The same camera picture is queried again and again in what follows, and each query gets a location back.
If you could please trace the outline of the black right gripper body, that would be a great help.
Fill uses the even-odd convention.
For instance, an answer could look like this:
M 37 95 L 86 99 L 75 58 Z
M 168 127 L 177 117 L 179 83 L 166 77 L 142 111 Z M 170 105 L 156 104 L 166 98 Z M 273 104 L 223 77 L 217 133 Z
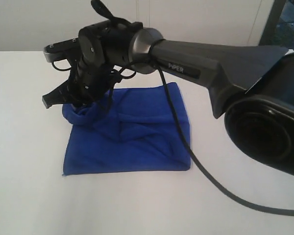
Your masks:
M 73 101 L 80 107 L 101 99 L 116 83 L 113 67 L 128 67 L 130 42 L 143 29 L 141 22 L 113 24 L 103 21 L 82 28 L 78 33 L 81 58 L 73 82 L 68 86 Z

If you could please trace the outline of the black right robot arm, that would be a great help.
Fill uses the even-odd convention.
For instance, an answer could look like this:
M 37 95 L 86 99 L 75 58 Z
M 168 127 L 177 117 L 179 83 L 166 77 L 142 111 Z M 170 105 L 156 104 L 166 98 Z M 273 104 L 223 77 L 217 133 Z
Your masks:
M 67 60 L 67 81 L 44 105 L 88 104 L 123 80 L 114 66 L 150 74 L 162 69 L 209 92 L 234 144 L 252 159 L 294 176 L 294 52 L 279 46 L 234 47 L 164 39 L 141 22 L 103 21 L 76 39 L 44 48 L 49 63 Z

